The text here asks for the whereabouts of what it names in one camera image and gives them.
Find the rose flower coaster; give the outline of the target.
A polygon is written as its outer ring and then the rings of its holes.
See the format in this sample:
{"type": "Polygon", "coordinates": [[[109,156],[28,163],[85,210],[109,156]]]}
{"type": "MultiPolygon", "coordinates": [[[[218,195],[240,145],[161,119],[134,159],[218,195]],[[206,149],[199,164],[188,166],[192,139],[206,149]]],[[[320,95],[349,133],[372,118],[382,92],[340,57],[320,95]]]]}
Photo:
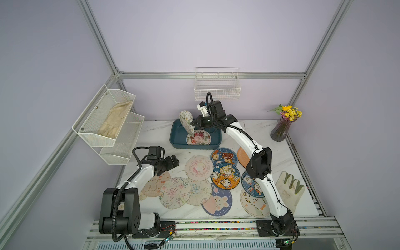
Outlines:
{"type": "Polygon", "coordinates": [[[210,145],[211,135],[205,130],[194,130],[194,136],[186,137],[187,145],[210,145]]]}

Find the pink rainbow circle coaster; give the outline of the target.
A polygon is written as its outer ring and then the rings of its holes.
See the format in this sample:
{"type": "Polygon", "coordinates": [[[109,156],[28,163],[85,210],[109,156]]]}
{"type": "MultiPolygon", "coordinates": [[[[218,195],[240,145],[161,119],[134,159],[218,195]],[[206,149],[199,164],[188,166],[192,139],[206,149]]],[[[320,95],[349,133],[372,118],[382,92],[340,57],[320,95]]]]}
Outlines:
{"type": "Polygon", "coordinates": [[[210,178],[214,169],[212,161],[201,155],[191,157],[185,165],[185,173],[194,181],[204,181],[210,178]]]}

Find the green white floral coaster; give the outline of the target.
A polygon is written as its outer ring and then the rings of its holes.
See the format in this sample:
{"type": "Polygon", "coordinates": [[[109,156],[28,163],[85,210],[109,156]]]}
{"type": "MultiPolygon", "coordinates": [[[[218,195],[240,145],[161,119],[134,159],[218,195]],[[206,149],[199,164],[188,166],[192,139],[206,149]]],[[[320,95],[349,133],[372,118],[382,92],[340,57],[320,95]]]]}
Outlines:
{"type": "Polygon", "coordinates": [[[188,133],[188,135],[190,137],[194,137],[195,127],[193,125],[191,125],[191,123],[193,121],[193,115],[189,111],[183,110],[179,114],[179,120],[180,120],[183,128],[188,133]]]}

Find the blue denim bear coaster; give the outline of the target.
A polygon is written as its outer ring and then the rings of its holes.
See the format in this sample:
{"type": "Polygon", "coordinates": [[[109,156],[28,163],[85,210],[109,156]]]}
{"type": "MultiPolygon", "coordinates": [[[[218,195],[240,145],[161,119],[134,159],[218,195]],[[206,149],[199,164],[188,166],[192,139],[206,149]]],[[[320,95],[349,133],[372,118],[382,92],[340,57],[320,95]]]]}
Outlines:
{"type": "Polygon", "coordinates": [[[233,164],[235,166],[238,164],[237,154],[228,148],[220,147],[215,149],[210,155],[210,160],[214,166],[221,162],[233,164]]]}

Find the teal orange cats coaster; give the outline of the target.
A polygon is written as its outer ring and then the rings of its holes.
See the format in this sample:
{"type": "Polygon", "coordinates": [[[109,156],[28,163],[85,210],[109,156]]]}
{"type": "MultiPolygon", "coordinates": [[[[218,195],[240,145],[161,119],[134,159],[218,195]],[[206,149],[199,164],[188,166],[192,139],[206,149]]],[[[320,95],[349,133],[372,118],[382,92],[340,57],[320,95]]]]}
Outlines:
{"type": "Polygon", "coordinates": [[[232,190],[240,184],[241,175],[234,164],[218,163],[211,173],[212,183],[220,189],[232,190]]]}

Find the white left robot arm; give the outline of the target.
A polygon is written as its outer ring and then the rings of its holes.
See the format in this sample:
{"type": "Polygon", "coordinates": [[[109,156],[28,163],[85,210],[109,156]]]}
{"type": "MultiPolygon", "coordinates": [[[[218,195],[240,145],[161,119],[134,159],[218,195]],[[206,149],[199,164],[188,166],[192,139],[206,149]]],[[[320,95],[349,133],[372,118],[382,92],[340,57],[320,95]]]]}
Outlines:
{"type": "Polygon", "coordinates": [[[132,156],[138,168],[125,182],[106,189],[102,196],[99,232],[109,234],[116,242],[128,235],[156,237],[160,234],[160,216],[156,212],[141,212],[140,192],[153,177],[180,164],[176,155],[166,156],[161,146],[135,147],[132,156]]]}

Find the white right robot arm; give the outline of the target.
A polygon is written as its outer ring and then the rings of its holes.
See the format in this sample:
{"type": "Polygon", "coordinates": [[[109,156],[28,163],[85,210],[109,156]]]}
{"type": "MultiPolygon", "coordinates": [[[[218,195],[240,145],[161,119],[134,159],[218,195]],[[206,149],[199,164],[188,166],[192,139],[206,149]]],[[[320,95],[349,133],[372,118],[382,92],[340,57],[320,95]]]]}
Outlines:
{"type": "Polygon", "coordinates": [[[201,114],[191,122],[197,128],[216,128],[232,137],[250,161],[246,170],[256,180],[267,200],[272,219],[271,230],[281,236],[297,230],[292,211],[285,205],[272,177],[272,150],[257,143],[233,115],[227,115],[220,101],[200,102],[201,114]]]}

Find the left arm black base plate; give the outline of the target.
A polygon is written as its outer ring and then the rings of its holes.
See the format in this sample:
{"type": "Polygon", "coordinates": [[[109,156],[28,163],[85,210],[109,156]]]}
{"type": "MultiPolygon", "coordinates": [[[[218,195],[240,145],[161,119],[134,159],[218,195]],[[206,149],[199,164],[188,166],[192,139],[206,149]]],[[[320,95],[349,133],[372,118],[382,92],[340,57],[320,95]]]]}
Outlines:
{"type": "Polygon", "coordinates": [[[151,229],[142,229],[132,235],[134,239],[164,239],[170,236],[170,232],[175,231],[175,221],[156,222],[151,229]]]}

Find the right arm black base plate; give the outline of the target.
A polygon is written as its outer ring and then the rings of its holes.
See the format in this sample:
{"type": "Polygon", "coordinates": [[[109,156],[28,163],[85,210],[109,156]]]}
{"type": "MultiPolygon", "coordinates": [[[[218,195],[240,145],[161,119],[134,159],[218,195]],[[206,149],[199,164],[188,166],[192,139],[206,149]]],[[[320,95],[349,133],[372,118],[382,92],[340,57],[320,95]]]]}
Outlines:
{"type": "Polygon", "coordinates": [[[282,225],[275,220],[257,220],[256,228],[260,237],[299,236],[300,231],[295,221],[282,225]]]}

